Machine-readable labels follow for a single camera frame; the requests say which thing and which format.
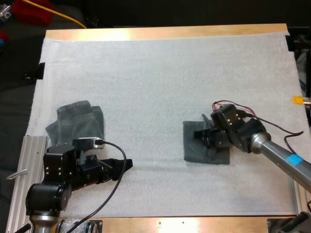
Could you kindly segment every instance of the yellow cable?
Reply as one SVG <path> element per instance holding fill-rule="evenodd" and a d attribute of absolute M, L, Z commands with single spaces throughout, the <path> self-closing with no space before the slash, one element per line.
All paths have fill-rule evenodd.
<path fill-rule="evenodd" d="M 51 10 L 51 9 L 49 9 L 49 8 L 46 8 L 46 7 L 44 7 L 44 6 L 38 5 L 38 4 L 36 4 L 36 3 L 32 2 L 32 1 L 29 1 L 29 0 L 23 0 L 23 1 L 26 2 L 26 3 L 29 3 L 29 4 L 31 4 L 31 5 L 33 5 L 33 6 L 39 7 L 39 8 L 41 8 L 41 9 L 43 9 L 43 10 L 52 12 L 52 13 L 58 15 L 58 16 L 64 17 L 64 18 L 66 18 L 66 19 L 69 19 L 69 20 L 71 20 L 71 21 L 73 21 L 73 22 L 79 24 L 81 27 L 86 28 L 85 25 L 83 25 L 82 23 L 80 23 L 80 22 L 77 21 L 76 19 L 71 18 L 71 17 L 69 17 L 69 16 L 67 16 L 67 15 L 63 15 L 62 13 L 59 13 L 59 12 L 57 12 L 57 11 Z"/>

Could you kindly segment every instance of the table surface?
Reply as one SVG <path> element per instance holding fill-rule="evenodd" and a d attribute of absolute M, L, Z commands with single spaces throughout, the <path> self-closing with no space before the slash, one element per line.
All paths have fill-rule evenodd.
<path fill-rule="evenodd" d="M 286 24 L 245 24 L 164 28 L 48 30 L 46 38 L 74 41 L 124 41 L 246 35 L 284 31 L 287 31 Z M 214 216 L 102 218 L 101 220 L 104 224 L 104 233 L 267 233 L 267 218 L 267 216 Z"/>

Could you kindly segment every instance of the white towel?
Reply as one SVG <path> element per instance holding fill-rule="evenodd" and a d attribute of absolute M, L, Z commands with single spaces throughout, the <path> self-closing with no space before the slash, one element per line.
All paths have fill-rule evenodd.
<path fill-rule="evenodd" d="M 261 118 L 305 133 L 290 138 L 311 161 L 310 133 L 294 55 L 285 33 L 118 42 L 45 39 L 27 134 L 46 135 L 56 109 L 79 100 L 102 108 L 105 139 L 121 146 L 134 167 L 96 216 L 294 214 L 288 176 L 260 154 L 230 150 L 231 164 L 183 160 L 183 121 L 202 120 L 217 100 L 250 106 Z M 285 146 L 284 133 L 266 125 Z M 121 158 L 106 146 L 100 158 Z M 64 217 L 84 217 L 115 182 L 73 192 Z"/>

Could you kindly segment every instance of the gray rag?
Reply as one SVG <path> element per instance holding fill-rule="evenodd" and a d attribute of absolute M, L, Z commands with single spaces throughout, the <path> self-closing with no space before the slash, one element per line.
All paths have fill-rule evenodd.
<path fill-rule="evenodd" d="M 209 129 L 213 123 L 206 121 L 184 121 L 184 160 L 201 164 L 230 164 L 229 148 L 206 147 L 193 137 L 194 131 Z"/>
<path fill-rule="evenodd" d="M 79 137 L 104 138 L 104 116 L 99 106 L 87 100 L 57 109 L 57 121 L 46 127 L 53 145 L 71 143 Z"/>

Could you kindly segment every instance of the red wire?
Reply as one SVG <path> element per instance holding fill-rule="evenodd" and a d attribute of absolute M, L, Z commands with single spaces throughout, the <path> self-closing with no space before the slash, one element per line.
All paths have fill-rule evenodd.
<path fill-rule="evenodd" d="M 240 110 L 243 110 L 243 111 L 246 111 L 250 114 L 252 114 L 254 117 L 257 117 L 254 110 L 251 109 L 250 107 L 247 107 L 247 106 L 243 106 L 243 105 L 240 105 L 240 104 L 237 104 L 235 102 L 232 102 L 232 101 L 229 101 L 229 100 L 220 100 L 220 101 L 216 101 L 212 104 L 212 110 L 213 111 L 216 111 L 218 108 L 216 107 L 216 105 L 219 105 L 220 107 L 222 106 L 226 106 L 227 104 L 224 104 L 223 102 L 229 102 L 229 103 L 232 103 L 233 105 L 236 106 L 237 109 L 240 109 Z"/>

